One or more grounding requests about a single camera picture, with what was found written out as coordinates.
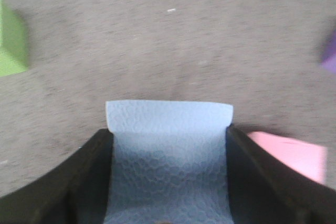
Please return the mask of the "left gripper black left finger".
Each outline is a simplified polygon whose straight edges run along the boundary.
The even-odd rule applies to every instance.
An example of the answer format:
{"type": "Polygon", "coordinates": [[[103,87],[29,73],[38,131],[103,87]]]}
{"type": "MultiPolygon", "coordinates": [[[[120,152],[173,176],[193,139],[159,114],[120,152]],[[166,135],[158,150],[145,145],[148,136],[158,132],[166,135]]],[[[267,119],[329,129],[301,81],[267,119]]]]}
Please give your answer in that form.
{"type": "Polygon", "coordinates": [[[98,130],[64,162],[1,197],[1,223],[103,223],[113,134],[98,130]]]}

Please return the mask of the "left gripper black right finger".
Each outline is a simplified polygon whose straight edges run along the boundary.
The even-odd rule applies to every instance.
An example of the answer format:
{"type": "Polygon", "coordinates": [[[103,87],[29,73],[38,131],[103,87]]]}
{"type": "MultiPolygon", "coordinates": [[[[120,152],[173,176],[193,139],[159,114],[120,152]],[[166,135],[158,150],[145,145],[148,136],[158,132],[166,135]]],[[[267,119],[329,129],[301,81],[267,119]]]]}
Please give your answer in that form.
{"type": "Polygon", "coordinates": [[[226,162],[234,223],[335,223],[334,189],[286,166],[233,125],[226,162]]]}

